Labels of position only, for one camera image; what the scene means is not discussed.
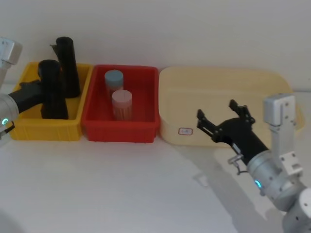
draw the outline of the blue lid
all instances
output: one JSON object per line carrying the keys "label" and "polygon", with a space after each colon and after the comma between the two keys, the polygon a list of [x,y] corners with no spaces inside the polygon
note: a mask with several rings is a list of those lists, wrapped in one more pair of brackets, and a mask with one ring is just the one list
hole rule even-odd
{"label": "blue lid", "polygon": [[105,73],[105,82],[108,86],[123,86],[123,73],[119,70],[110,70]]}

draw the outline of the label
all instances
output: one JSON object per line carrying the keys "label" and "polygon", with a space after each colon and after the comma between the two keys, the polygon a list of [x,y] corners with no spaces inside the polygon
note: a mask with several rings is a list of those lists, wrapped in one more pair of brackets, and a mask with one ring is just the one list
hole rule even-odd
{"label": "label", "polygon": [[187,135],[190,136],[193,134],[193,129],[191,128],[179,128],[178,130],[179,135]]}

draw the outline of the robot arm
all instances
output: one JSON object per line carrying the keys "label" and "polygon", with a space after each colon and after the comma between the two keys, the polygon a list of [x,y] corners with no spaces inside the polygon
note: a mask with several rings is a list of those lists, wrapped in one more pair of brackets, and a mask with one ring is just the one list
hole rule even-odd
{"label": "robot arm", "polygon": [[311,189],[300,181],[302,166],[294,152],[295,98],[279,94],[264,101],[264,120],[272,132],[272,149],[253,133],[251,117],[246,106],[231,100],[229,107],[239,117],[215,126],[198,110],[197,127],[214,142],[227,143],[236,156],[228,162],[240,168],[242,160],[260,194],[267,196],[274,206],[287,212],[283,219],[285,233],[311,232]]}
{"label": "robot arm", "polygon": [[0,88],[7,70],[18,62],[21,51],[20,43],[0,37]]}
{"label": "robot arm", "polygon": [[[22,45],[16,41],[0,37],[0,88],[7,70],[15,65],[22,51]],[[43,102],[43,93],[39,81],[22,83],[21,89],[9,95],[0,94],[0,140],[14,129],[14,120],[19,113]],[[4,128],[8,122],[12,126]]]}

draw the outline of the black object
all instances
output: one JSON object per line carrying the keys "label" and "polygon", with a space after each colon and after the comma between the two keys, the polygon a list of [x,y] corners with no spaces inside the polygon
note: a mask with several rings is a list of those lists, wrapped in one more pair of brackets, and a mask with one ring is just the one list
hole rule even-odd
{"label": "black object", "polygon": [[11,125],[9,128],[7,128],[7,129],[4,130],[4,133],[7,134],[7,133],[9,133],[10,131],[12,131],[13,129],[15,129],[14,121],[12,121],[12,125]]}
{"label": "black object", "polygon": [[56,45],[51,46],[62,67],[62,76],[65,82],[65,97],[78,97],[80,95],[80,85],[73,40],[69,37],[59,37],[56,40]]}
{"label": "black object", "polygon": [[9,94],[17,104],[19,113],[22,113],[37,104],[43,103],[44,95],[39,80],[30,83],[21,83],[20,87],[20,90]]}
{"label": "black object", "polygon": [[41,79],[41,89],[44,95],[41,108],[43,119],[68,119],[60,72],[60,64],[55,60],[44,60],[38,65],[38,75]]}
{"label": "black object", "polygon": [[197,127],[209,135],[214,142],[227,143],[237,154],[242,154],[242,161],[247,165],[253,157],[268,148],[252,131],[255,119],[250,115],[247,106],[239,106],[231,100],[229,107],[238,114],[238,118],[226,120],[215,126],[199,109]]}

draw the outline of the black tube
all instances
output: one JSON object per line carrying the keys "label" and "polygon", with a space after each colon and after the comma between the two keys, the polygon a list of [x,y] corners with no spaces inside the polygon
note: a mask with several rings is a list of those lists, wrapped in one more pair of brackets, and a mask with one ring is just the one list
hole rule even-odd
{"label": "black tube", "polygon": [[224,136],[220,141],[229,144],[233,149],[235,149],[233,147],[235,144],[243,155],[242,161],[245,165],[259,153],[268,150],[264,143],[254,134],[252,127],[240,118],[226,120],[218,128],[224,132]]}
{"label": "black tube", "polygon": [[56,40],[56,45],[52,45],[52,48],[62,67],[62,75],[65,82],[65,97],[78,97],[80,95],[80,85],[73,40],[69,37],[59,37]]}
{"label": "black tube", "polygon": [[64,88],[60,77],[60,64],[44,60],[38,65],[44,102],[41,108],[43,119],[68,119]]}

